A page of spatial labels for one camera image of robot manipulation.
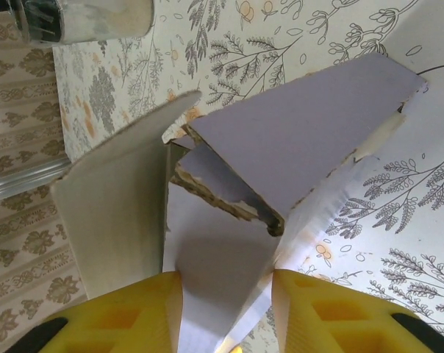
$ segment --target lavender cardboard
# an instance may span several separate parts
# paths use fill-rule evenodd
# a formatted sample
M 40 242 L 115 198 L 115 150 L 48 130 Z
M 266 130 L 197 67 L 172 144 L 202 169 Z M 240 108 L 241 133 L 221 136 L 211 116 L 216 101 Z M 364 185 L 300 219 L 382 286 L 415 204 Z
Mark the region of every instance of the lavender cardboard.
M 248 206 L 248 210 L 253 209 L 254 218 L 276 228 L 278 220 L 269 206 L 204 143 L 187 153 L 177 168 L 197 179 L 221 202 L 237 207 Z
M 185 149 L 193 149 L 196 147 L 194 140 L 188 135 L 185 135 L 182 138 L 177 138 L 176 140 L 172 140 L 171 142 L 178 146 L 184 147 Z
M 377 53 L 190 123 L 283 217 L 425 81 Z

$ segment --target black rubber tip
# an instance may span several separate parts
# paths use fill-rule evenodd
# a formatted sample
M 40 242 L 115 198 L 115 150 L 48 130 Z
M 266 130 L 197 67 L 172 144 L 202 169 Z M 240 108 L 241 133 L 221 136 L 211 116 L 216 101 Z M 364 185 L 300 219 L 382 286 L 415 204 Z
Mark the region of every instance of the black rubber tip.
M 55 318 L 36 326 L 5 353 L 39 353 L 67 323 L 66 318 Z
M 401 313 L 392 314 L 392 317 L 433 353 L 444 353 L 444 336 L 426 322 Z

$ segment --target orange flower print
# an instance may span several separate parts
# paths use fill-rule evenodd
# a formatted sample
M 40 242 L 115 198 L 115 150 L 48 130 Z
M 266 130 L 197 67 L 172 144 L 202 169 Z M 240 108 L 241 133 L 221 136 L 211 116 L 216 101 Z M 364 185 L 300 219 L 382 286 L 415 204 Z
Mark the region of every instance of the orange flower print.
M 176 94 L 173 92 L 172 89 L 169 89 L 167 101 L 174 101 L 175 99 L 176 99 Z
M 85 119 L 85 125 L 91 138 L 95 138 L 95 128 L 93 127 L 93 122 L 90 119 Z
M 115 66 L 111 67 L 111 74 L 113 74 L 117 79 L 121 78 L 121 72 Z
M 124 119 L 125 122 L 127 122 L 127 123 L 130 122 L 131 119 L 129 117 L 129 114 L 127 114 L 126 112 L 122 111 L 121 115 L 122 115 L 122 119 Z
M 273 11 L 273 3 L 271 1 L 265 2 L 263 5 L 263 11 L 265 11 L 265 13 L 270 13 Z
M 325 264 L 328 267 L 332 267 L 332 264 L 330 263 L 330 260 L 332 258 L 332 253 L 329 251 L 326 244 L 318 244 L 315 247 L 315 250 L 317 251 L 317 257 L 322 257 L 325 260 Z
M 62 125 L 65 130 L 70 131 L 70 124 L 68 123 L 67 112 L 63 107 L 60 108 L 60 111 L 62 112 Z
M 181 127 L 179 127 L 173 136 L 175 139 L 182 138 L 183 136 L 186 136 L 186 131 L 184 131 Z
M 12 309 L 7 309 L 0 313 L 0 342 L 7 339 L 9 331 L 18 327 L 16 322 L 18 315 L 13 315 L 11 311 Z
M 97 55 L 97 53 L 93 53 L 93 62 L 94 62 L 96 65 L 101 64 L 101 60 L 99 59 L 99 56 Z
M 173 64 L 173 67 L 175 67 L 175 62 L 178 60 L 179 54 L 178 51 L 173 48 L 173 42 L 171 40 L 170 40 L 170 51 L 167 51 L 165 54 L 171 58 L 171 63 Z
M 238 6 L 238 1 L 235 2 L 235 5 L 237 6 L 237 11 L 239 14 L 241 14 L 240 17 L 240 26 L 243 30 L 243 22 L 251 23 L 251 20 L 254 18 L 254 9 L 250 5 L 248 1 L 242 2 L 240 6 Z
M 86 101 L 83 102 L 83 110 L 85 111 L 85 119 L 91 119 L 91 109 Z
M 202 116 L 201 111 L 197 107 L 192 107 L 185 113 L 186 122 L 189 123 Z

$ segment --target floral wallpaper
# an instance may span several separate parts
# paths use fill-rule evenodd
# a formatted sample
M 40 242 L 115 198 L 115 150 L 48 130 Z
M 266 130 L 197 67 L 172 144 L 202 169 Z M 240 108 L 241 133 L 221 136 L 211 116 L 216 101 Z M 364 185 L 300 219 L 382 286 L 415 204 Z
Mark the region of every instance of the floral wallpaper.
M 0 177 L 65 156 L 52 50 L 31 49 L 0 13 Z
M 444 0 L 156 0 L 155 11 L 144 38 L 54 49 L 68 156 L 188 90 L 203 97 L 165 140 L 235 101 L 372 51 L 388 55 L 429 90 L 290 267 L 410 307 L 444 334 Z M 244 352 L 277 352 L 270 315 Z

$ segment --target patterned wallpaper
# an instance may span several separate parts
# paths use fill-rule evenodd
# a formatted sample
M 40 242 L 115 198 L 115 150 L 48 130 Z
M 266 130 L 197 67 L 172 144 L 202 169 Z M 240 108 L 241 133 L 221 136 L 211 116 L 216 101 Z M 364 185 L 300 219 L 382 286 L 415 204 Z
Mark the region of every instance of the patterned wallpaper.
M 0 13 L 0 177 L 64 150 L 52 51 L 26 47 Z
M 390 39 L 425 1 L 155 1 L 143 38 L 54 49 L 68 156 L 189 90 L 203 98 L 166 140 L 187 121 L 359 55 L 380 51 L 408 65 L 400 55 L 415 58 L 419 43 L 398 50 Z
M 65 156 L 54 58 L 27 48 L 0 13 L 0 177 Z M 86 299 L 49 189 L 0 202 L 0 352 Z
M 62 308 L 86 300 L 49 188 L 0 202 L 0 352 Z

